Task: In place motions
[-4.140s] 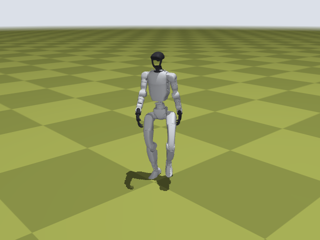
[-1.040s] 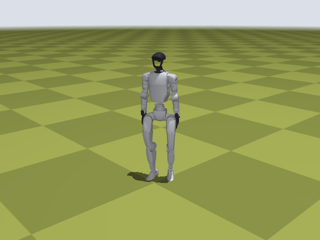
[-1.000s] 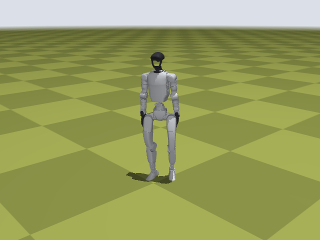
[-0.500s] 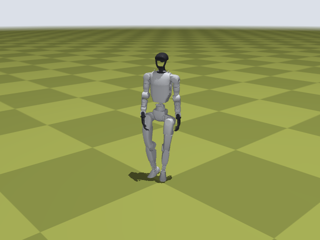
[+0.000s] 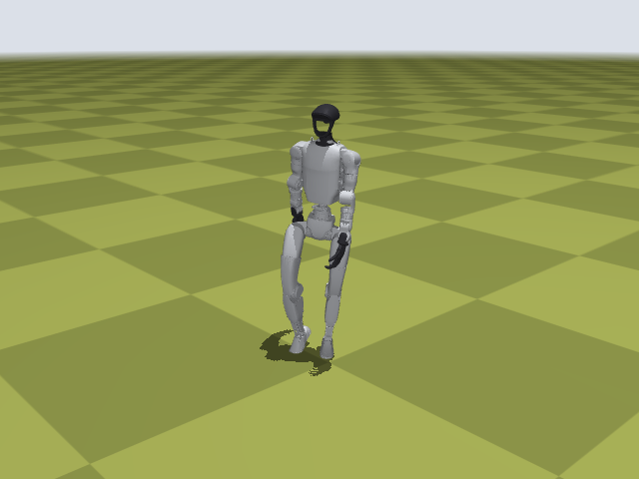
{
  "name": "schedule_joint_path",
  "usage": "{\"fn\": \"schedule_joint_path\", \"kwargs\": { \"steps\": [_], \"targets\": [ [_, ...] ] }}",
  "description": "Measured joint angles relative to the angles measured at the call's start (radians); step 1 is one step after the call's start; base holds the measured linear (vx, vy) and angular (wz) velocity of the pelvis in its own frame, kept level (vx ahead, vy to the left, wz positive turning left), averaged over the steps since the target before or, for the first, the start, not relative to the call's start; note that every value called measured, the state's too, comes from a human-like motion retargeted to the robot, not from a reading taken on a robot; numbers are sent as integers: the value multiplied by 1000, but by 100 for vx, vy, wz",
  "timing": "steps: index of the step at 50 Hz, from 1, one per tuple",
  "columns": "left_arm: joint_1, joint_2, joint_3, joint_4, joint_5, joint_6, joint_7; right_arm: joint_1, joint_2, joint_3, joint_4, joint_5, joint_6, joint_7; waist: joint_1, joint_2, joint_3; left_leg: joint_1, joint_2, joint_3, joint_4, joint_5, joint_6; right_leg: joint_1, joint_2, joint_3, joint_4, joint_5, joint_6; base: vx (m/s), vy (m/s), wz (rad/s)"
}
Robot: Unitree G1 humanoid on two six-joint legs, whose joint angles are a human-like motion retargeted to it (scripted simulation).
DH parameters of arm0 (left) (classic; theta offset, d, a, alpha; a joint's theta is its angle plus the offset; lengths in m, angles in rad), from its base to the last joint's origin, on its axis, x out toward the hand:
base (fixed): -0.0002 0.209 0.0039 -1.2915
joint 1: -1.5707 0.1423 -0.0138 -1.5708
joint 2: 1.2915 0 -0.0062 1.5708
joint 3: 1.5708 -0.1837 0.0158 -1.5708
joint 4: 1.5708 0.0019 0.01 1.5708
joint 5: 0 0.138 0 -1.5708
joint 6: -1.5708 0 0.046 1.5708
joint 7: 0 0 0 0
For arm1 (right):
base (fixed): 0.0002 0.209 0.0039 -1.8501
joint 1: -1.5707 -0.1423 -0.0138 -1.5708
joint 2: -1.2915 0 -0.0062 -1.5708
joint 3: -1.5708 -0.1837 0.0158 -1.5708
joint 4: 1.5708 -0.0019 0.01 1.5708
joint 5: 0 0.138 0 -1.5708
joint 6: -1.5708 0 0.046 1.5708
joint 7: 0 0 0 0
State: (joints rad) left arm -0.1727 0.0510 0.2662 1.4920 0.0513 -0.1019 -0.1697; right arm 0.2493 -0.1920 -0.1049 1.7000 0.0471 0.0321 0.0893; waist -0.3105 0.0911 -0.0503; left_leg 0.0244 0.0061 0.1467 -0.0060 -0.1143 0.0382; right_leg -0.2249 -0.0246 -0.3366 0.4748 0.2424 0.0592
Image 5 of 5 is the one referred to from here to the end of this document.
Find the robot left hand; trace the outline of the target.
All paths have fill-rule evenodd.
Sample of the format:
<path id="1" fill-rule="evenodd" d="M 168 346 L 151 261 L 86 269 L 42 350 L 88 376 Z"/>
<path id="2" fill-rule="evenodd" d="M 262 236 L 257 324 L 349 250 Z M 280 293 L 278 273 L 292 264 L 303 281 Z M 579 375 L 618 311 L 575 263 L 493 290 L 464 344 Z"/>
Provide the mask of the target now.
<path id="1" fill-rule="evenodd" d="M 338 246 L 338 248 L 336 250 L 336 254 L 328 260 L 328 261 L 332 261 L 333 260 L 333 263 L 330 264 L 330 265 L 326 265 L 325 268 L 331 269 L 331 268 L 334 268 L 337 265 L 339 265 L 340 260 L 342 259 L 343 255 L 344 255 L 345 247 L 348 245 L 348 242 L 345 242 L 346 238 L 347 238 L 346 233 L 341 233 L 339 235 L 339 238 L 338 238 L 338 241 L 337 241 L 337 243 L 339 243 L 339 246 Z"/>

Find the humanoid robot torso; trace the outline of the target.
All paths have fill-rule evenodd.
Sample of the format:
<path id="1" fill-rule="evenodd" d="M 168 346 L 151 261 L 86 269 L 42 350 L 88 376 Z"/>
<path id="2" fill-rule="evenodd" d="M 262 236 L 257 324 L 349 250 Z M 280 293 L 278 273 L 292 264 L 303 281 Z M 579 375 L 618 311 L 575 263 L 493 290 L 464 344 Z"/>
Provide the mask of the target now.
<path id="1" fill-rule="evenodd" d="M 313 138 L 313 139 L 312 139 Z M 302 149 L 303 186 L 313 211 L 307 219 L 306 236 L 315 240 L 331 240 L 335 216 L 329 205 L 338 201 L 339 191 L 343 191 L 344 164 L 341 162 L 341 149 L 346 146 L 331 140 L 331 146 L 318 146 L 312 137 Z"/>

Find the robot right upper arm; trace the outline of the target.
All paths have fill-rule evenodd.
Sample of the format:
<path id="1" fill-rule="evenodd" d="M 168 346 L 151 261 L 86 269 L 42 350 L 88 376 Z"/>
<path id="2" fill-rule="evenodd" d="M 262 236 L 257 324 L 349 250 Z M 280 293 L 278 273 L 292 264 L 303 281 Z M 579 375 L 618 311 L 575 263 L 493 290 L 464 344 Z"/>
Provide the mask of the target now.
<path id="1" fill-rule="evenodd" d="M 303 187 L 302 149 L 305 143 L 305 141 L 299 141 L 290 149 L 293 174 L 288 178 L 287 185 L 295 190 Z"/>

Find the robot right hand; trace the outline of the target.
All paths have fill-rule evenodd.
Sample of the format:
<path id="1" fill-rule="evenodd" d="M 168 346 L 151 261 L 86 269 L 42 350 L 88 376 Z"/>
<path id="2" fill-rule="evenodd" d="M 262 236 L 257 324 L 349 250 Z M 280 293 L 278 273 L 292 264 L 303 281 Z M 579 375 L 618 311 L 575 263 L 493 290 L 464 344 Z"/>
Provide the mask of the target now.
<path id="1" fill-rule="evenodd" d="M 294 216 L 293 218 L 293 223 L 295 222 L 304 222 L 304 217 L 302 215 L 303 211 L 301 211 L 300 213 L 297 214 L 297 211 L 295 208 L 291 208 L 292 210 L 292 215 Z"/>

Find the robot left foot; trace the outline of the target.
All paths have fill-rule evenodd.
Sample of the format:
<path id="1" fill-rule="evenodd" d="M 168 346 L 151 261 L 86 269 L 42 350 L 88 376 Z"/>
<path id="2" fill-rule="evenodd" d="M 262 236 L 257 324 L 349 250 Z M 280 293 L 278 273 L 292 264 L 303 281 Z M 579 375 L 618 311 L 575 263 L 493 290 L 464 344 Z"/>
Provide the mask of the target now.
<path id="1" fill-rule="evenodd" d="M 321 347 L 319 350 L 319 356 L 324 359 L 329 359 L 333 357 L 332 338 L 331 338 L 331 343 L 329 341 L 329 337 L 326 338 L 326 341 L 324 341 L 324 337 L 322 338 Z"/>

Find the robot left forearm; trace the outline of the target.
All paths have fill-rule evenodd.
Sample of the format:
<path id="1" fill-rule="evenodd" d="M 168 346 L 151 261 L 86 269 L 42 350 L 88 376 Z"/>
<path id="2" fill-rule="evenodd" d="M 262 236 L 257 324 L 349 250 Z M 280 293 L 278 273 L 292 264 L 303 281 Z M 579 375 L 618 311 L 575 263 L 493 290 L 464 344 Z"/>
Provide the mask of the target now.
<path id="1" fill-rule="evenodd" d="M 353 214 L 354 214 L 354 207 L 355 207 L 355 194 L 352 193 L 351 195 L 351 206 L 344 206 L 343 208 L 340 208 L 340 222 L 339 222 L 339 233 L 338 233 L 338 238 L 339 235 L 341 233 L 346 233 L 347 238 L 345 242 L 350 241 L 351 239 L 351 234 L 350 231 L 352 229 L 352 218 L 353 218 Z"/>

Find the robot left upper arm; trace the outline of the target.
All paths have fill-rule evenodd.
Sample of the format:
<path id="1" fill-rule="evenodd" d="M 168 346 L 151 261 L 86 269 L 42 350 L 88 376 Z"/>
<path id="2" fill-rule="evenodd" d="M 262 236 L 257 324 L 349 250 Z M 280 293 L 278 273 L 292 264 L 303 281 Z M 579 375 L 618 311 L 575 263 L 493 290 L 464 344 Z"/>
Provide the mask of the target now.
<path id="1" fill-rule="evenodd" d="M 343 174 L 343 191 L 339 191 L 339 203 L 342 205 L 351 206 L 351 195 L 354 193 L 354 189 L 357 182 L 358 168 L 361 162 L 359 153 L 341 149 L 341 162 L 344 164 Z"/>

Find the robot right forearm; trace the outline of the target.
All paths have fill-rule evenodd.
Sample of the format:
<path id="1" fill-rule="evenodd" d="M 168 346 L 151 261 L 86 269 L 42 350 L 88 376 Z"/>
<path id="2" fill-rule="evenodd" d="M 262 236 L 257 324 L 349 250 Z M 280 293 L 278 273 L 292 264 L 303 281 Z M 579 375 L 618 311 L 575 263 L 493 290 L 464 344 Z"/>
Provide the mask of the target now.
<path id="1" fill-rule="evenodd" d="M 290 201 L 291 208 L 295 208 L 298 214 L 303 210 L 303 199 L 302 199 L 303 188 L 301 188 L 300 190 L 295 190 L 289 187 L 289 192 L 291 194 L 291 201 Z"/>

